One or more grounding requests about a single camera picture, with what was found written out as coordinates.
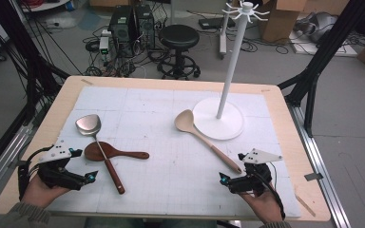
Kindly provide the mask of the dark brown wooden spoon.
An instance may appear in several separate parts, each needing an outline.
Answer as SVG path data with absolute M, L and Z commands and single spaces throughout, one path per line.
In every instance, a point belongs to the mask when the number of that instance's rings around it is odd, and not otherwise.
M 85 157 L 94 162 L 101 162 L 105 159 L 103 156 L 101 150 L 104 150 L 106 157 L 108 159 L 117 157 L 117 156 L 125 156 L 140 160 L 147 160 L 149 158 L 149 154 L 147 152 L 127 152 L 118 150 L 115 147 L 113 147 L 111 144 L 107 142 L 100 142 L 100 144 L 97 144 L 96 142 L 90 143 L 85 148 Z

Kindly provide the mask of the metal spatula with wooden handle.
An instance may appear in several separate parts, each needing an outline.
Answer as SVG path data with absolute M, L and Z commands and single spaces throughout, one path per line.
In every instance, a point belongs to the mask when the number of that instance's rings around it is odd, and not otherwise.
M 97 140 L 97 134 L 101 130 L 101 126 L 102 126 L 100 117 L 97 114 L 86 115 L 86 116 L 78 119 L 75 122 L 75 125 L 76 125 L 78 131 L 82 135 L 90 136 L 94 139 L 94 141 L 96 142 L 96 144 L 98 145 L 98 147 L 101 151 L 102 157 L 104 158 L 104 163 L 106 164 L 107 171 L 108 171 L 110 177 L 112 178 L 118 193 L 120 195 L 122 195 L 125 192 L 125 188 L 124 188 L 117 172 L 115 171 L 115 168 L 113 167 L 111 161 L 107 158 L 104 149 L 101 147 L 101 144 Z

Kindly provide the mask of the round white table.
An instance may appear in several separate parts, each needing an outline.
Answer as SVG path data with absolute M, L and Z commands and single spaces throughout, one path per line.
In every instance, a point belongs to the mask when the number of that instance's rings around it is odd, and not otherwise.
M 20 0 L 20 6 L 23 12 L 51 10 L 64 6 L 69 0 Z

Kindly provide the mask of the white utensil rack with hooks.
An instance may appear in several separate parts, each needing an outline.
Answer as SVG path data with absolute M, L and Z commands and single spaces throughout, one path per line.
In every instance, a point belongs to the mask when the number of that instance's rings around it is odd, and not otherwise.
M 238 30 L 223 90 L 219 98 L 202 100 L 193 108 L 195 127 L 210 139 L 231 140 L 238 137 L 244 129 L 243 114 L 235 104 L 229 103 L 227 98 L 239 59 L 246 26 L 248 23 L 252 23 L 253 18 L 263 21 L 260 16 L 269 14 L 269 11 L 259 12 L 258 7 L 259 5 L 254 5 L 251 2 L 241 1 L 238 7 L 227 5 L 227 9 L 224 11 L 227 17 L 235 14 L 234 20 L 238 21 Z

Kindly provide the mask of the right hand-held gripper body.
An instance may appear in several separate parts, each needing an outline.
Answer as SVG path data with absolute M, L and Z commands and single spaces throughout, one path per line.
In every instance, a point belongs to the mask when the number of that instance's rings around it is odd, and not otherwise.
M 272 154 L 260 149 L 253 148 L 246 153 L 243 159 L 245 175 L 233 178 L 227 186 L 231 193 L 256 191 L 262 193 L 272 180 L 269 162 L 282 161 L 281 155 Z

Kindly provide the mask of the black metal frame stand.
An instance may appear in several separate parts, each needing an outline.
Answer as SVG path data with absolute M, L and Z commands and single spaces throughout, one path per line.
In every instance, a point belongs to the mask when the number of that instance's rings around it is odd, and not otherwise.
M 291 92 L 284 96 L 290 106 L 300 107 L 303 98 L 307 97 L 303 127 L 309 137 L 313 137 L 312 123 L 319 76 L 357 27 L 365 30 L 365 0 L 349 0 L 307 67 L 295 77 L 278 84 L 280 89 L 293 86 Z
M 17 52 L 13 51 L 1 35 L 0 45 L 11 58 L 18 75 L 27 80 L 27 102 L 0 139 L 1 157 L 17 130 L 31 122 L 37 103 L 43 97 L 54 97 L 59 93 L 61 85 L 55 80 L 54 75 L 67 79 L 69 74 L 42 56 L 10 0 L 0 0 L 0 26 Z

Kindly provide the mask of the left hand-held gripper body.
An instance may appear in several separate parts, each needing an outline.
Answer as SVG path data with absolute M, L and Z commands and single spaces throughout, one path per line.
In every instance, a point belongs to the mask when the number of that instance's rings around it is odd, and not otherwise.
M 67 171 L 66 165 L 72 159 L 64 140 L 59 140 L 38 159 L 38 176 L 48 187 L 64 187 L 80 190 L 84 184 L 84 176 Z

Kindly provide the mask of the aluminium rail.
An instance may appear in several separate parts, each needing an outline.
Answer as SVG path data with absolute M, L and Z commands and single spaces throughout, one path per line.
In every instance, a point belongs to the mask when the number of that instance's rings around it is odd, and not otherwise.
M 0 193 L 14 172 L 16 163 L 26 152 L 33 132 L 32 126 L 21 126 L 13 136 L 10 136 L 9 144 L 4 147 L 0 156 Z
M 328 169 L 326 168 L 324 160 L 319 152 L 317 142 L 313 137 L 308 135 L 306 128 L 303 126 L 304 114 L 301 108 L 288 105 L 288 109 L 313 168 L 313 175 L 315 176 L 314 180 L 318 182 L 319 188 L 329 208 L 332 221 L 336 228 L 352 228 L 333 185 Z

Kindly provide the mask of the black flat device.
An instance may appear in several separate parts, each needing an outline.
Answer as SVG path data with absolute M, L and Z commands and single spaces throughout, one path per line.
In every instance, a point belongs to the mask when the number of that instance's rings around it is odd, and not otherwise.
M 199 20 L 202 29 L 221 29 L 224 24 L 224 18 L 204 18 Z

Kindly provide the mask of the grey rounded device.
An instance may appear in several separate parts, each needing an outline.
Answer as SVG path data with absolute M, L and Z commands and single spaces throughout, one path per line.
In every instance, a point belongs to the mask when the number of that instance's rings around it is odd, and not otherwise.
M 318 43 L 332 29 L 336 21 L 337 17 L 328 12 L 311 12 L 295 22 L 293 31 L 300 31 L 312 42 Z

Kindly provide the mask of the beige spoon with pink handle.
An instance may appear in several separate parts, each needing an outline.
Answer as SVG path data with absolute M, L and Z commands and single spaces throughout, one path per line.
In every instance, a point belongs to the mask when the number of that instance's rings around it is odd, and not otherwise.
M 221 159 L 233 172 L 240 174 L 242 170 L 240 167 L 221 152 L 217 146 L 208 141 L 194 126 L 194 115 L 190 109 L 186 109 L 181 112 L 174 120 L 175 126 L 182 132 L 190 133 L 196 136 L 198 139 L 202 140 L 215 154 Z

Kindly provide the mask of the black computer tower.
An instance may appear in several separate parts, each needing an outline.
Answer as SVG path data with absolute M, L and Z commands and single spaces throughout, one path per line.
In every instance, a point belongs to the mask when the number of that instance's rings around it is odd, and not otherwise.
M 129 5 L 116 6 L 108 30 L 112 33 L 118 55 L 132 57 L 132 43 L 137 38 L 133 8 Z
M 154 17 L 148 5 L 135 7 L 137 29 L 141 43 L 148 49 L 155 47 Z

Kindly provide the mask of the white grid mat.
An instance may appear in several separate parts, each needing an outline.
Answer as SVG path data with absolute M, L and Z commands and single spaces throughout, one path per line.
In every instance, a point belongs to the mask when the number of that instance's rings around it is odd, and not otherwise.
M 91 215 L 253 217 L 246 203 L 220 183 L 221 174 L 234 177 L 235 172 L 203 142 L 174 125 L 179 113 L 213 95 L 211 91 L 84 87 L 73 104 L 50 114 L 59 140 L 75 149 L 85 148 L 92 139 L 81 135 L 75 122 L 97 114 L 102 121 L 99 140 L 124 151 L 145 151 L 149 157 L 113 159 L 124 194 L 117 192 L 103 163 L 85 157 L 72 159 L 69 171 L 94 171 L 97 180 L 60 197 L 50 210 Z

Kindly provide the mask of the large cardboard box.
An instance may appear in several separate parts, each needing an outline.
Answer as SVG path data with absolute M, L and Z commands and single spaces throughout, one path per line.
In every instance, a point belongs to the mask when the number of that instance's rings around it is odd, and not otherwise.
M 325 11 L 340 15 L 350 0 L 262 0 L 259 11 L 266 12 L 266 21 L 259 22 L 263 41 L 285 44 L 301 14 Z

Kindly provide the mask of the white power unit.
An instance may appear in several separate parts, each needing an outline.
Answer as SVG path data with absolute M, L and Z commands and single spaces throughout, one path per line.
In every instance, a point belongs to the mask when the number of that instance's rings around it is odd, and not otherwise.
M 102 54 L 108 54 L 109 52 L 109 36 L 111 35 L 106 29 L 102 31 L 100 37 L 99 50 Z

